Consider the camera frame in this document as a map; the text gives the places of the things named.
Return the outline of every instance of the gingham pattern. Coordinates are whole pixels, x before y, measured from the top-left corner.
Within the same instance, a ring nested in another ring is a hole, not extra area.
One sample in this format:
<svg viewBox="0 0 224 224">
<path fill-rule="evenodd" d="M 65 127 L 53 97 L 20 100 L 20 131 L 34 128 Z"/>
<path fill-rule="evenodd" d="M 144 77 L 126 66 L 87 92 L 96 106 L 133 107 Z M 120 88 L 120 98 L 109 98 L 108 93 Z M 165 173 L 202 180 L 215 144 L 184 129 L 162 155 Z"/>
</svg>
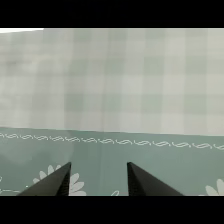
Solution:
<svg viewBox="0 0 224 224">
<path fill-rule="evenodd" d="M 224 134 L 224 29 L 0 34 L 0 126 Z"/>
</svg>

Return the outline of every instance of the green and white checkered pattern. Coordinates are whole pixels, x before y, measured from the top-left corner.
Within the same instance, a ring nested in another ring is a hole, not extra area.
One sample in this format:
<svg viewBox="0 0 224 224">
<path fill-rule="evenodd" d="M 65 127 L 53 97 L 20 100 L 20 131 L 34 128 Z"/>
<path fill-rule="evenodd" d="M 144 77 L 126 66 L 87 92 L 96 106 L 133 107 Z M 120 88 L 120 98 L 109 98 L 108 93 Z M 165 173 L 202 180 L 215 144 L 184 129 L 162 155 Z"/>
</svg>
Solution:
<svg viewBox="0 0 224 224">
<path fill-rule="evenodd" d="M 224 29 L 0 34 L 0 126 L 224 134 Z"/>
</svg>

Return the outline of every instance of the daisy pattern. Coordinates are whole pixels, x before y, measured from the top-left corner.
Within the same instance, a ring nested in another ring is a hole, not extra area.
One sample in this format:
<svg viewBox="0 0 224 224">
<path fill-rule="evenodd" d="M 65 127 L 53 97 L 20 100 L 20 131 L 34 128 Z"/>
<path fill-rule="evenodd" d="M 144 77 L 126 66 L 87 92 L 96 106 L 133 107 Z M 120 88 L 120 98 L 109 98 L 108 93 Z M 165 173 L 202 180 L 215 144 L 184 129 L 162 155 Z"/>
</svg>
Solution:
<svg viewBox="0 0 224 224">
<path fill-rule="evenodd" d="M 224 181 L 221 179 L 217 180 L 217 191 L 211 186 L 206 186 L 205 190 L 208 196 L 224 196 Z"/>
<path fill-rule="evenodd" d="M 60 167 L 61 166 L 58 165 L 55 168 L 55 170 L 59 169 Z M 55 170 L 54 170 L 53 166 L 51 166 L 51 165 L 48 166 L 47 174 L 43 171 L 40 171 L 40 179 L 34 178 L 33 183 L 37 183 L 38 181 L 42 180 L 46 176 L 53 173 Z M 85 191 L 79 191 L 84 186 L 84 182 L 77 182 L 78 179 L 79 179 L 79 174 L 78 173 L 75 173 L 70 177 L 69 196 L 86 196 Z"/>
</svg>

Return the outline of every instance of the flower petal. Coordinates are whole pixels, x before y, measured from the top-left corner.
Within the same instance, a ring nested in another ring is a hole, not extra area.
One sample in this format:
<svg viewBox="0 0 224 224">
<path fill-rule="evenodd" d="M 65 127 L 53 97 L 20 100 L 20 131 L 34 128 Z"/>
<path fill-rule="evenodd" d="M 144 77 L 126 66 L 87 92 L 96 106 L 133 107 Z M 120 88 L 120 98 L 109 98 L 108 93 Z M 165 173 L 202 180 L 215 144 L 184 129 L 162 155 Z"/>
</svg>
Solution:
<svg viewBox="0 0 224 224">
<path fill-rule="evenodd" d="M 224 196 L 224 182 L 221 179 L 217 180 L 217 189 L 219 192 L 219 196 Z"/>
<path fill-rule="evenodd" d="M 53 168 L 53 166 L 49 166 L 48 167 L 48 175 L 50 175 L 51 173 L 53 173 L 54 172 L 54 168 Z"/>
<path fill-rule="evenodd" d="M 57 167 L 56 167 L 56 169 L 55 169 L 55 170 L 58 170 L 59 168 L 61 168 L 61 166 L 60 166 L 60 165 L 57 165 Z"/>
<path fill-rule="evenodd" d="M 37 183 L 37 182 L 39 182 L 40 180 L 38 180 L 37 178 L 34 178 L 33 179 L 33 183 L 35 184 L 35 183 Z"/>
<path fill-rule="evenodd" d="M 85 191 L 76 191 L 74 193 L 69 194 L 69 196 L 86 196 Z"/>
<path fill-rule="evenodd" d="M 79 179 L 79 174 L 75 173 L 70 177 L 70 186 L 73 185 Z"/>
<path fill-rule="evenodd" d="M 46 173 L 44 173 L 43 171 L 40 171 L 40 179 L 44 179 L 47 176 Z"/>
<path fill-rule="evenodd" d="M 205 189 L 209 196 L 219 196 L 218 192 L 213 187 L 206 186 Z"/>
<path fill-rule="evenodd" d="M 75 191 L 80 190 L 84 186 L 84 182 L 78 182 L 76 184 L 73 184 L 69 188 L 69 192 L 73 193 Z"/>
</svg>

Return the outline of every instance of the bright white area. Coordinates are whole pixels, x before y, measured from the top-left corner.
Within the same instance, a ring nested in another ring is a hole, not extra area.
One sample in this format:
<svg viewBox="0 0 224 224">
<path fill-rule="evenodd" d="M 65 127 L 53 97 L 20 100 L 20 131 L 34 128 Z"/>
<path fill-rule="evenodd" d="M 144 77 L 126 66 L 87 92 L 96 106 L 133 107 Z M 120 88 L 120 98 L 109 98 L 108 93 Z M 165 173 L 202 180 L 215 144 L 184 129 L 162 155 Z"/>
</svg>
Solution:
<svg viewBox="0 0 224 224">
<path fill-rule="evenodd" d="M 43 30 L 44 28 L 0 28 L 0 33 L 24 32 Z"/>
</svg>

